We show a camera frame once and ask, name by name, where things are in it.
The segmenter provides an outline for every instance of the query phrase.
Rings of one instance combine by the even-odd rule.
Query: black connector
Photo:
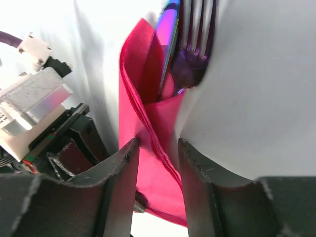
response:
[[[62,78],[72,72],[71,68],[67,65],[67,63],[62,63],[58,59],[54,59],[52,57],[49,57],[43,66],[43,68],[48,67],[53,68]]]

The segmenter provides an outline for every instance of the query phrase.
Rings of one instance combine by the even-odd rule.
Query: red napkin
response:
[[[140,138],[137,189],[149,202],[147,212],[186,226],[180,174],[166,154],[183,94],[150,104],[142,102],[154,97],[162,69],[162,49],[157,39],[149,50],[153,35],[154,28],[142,19],[120,54],[119,147],[132,137]],[[165,97],[173,90],[170,72],[166,82]]]

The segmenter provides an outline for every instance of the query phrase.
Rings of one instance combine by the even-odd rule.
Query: fabric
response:
[[[119,61],[119,146],[132,137],[141,140],[137,189],[149,201],[148,212],[170,222],[186,225],[179,173],[166,154],[183,94],[160,102],[143,104],[154,93],[150,81],[159,81],[162,49],[153,40],[154,28],[142,19],[123,45]],[[172,77],[167,73],[167,91],[172,93]]]

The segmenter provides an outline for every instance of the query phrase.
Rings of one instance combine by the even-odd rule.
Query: fork head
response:
[[[193,43],[194,1],[202,1],[196,45]],[[180,1],[177,41],[171,62],[171,74],[175,84],[174,94],[180,94],[185,88],[199,85],[209,64],[215,35],[217,0],[213,0],[208,31],[203,32],[203,24],[205,24],[203,22],[204,12],[206,10],[205,1],[206,0],[191,0],[187,38],[184,35],[184,0]],[[206,36],[206,48],[203,50],[202,39]]]

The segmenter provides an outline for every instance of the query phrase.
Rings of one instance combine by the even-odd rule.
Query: purple cable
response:
[[[21,42],[22,42],[21,39],[15,36],[12,36],[8,33],[0,31],[0,43],[6,43],[12,47],[17,48]]]

